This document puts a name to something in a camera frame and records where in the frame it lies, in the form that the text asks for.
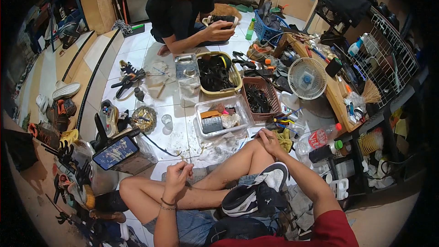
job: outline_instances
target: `bottle cap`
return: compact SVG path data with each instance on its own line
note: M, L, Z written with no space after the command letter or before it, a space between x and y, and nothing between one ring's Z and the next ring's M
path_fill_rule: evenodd
M334 147L335 147L337 150L340 150L341 148L343 148L343 142L342 142L341 140L337 140L337 141L334 143Z

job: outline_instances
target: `yellow cloth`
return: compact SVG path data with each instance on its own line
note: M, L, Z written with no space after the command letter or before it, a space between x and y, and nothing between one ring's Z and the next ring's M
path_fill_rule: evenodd
M290 139L290 130L284 129L282 133L278 133L277 130L272 130L272 132L276 133L277 140L282 149L289 153L291 151L291 146L293 146L293 141Z

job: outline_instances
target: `smartphone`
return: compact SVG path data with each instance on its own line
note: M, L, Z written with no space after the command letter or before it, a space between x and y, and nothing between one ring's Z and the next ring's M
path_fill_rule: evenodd
M93 161L107 171L138 151L139 146L129 136L124 136L93 156Z

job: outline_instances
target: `wire rack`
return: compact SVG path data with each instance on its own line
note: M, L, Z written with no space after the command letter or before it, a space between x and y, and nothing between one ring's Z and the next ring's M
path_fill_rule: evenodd
M372 30L365 38L360 51L354 56L346 55L361 77L371 79L381 93L380 108L403 90L419 68L409 46L399 32L375 8Z

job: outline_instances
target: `small broom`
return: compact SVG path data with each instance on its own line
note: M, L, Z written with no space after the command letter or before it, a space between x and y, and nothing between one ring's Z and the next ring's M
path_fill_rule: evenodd
M370 79L366 81L361 97L363 97L365 103L379 103L381 101L380 91Z

